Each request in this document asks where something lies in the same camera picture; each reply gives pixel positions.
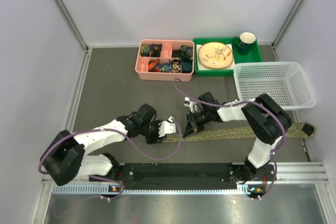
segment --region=mug handle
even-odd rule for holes
[[[239,43],[240,43],[240,38],[239,37],[233,37],[232,38],[232,44],[234,44],[234,45],[236,45],[238,47]]]

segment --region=shiny metallic surface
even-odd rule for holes
[[[327,223],[314,185],[276,185],[262,201],[229,195],[124,195],[116,201],[53,195],[45,224]],[[57,219],[72,208],[68,215]]]

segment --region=white bin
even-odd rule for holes
[[[266,93],[284,110],[312,108],[316,105],[306,73],[296,62],[236,64],[234,78],[241,101]]]

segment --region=white wall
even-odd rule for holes
[[[0,0],[0,222],[28,223],[83,51],[53,0]]]
[[[305,0],[278,51],[282,61],[302,64],[314,88],[317,106],[298,115],[318,128],[307,143],[314,160],[323,161],[336,193],[336,1]]]
[[[256,34],[272,42],[296,0],[64,0],[91,46],[138,45],[145,38]]]

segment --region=black square object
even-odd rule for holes
[[[302,127],[302,131],[305,132],[308,136],[311,136],[314,132],[314,127],[309,125],[308,123],[305,123]]]
[[[181,50],[173,50],[173,52],[172,52],[172,58],[176,58],[176,57],[180,58],[181,55],[182,55]]]

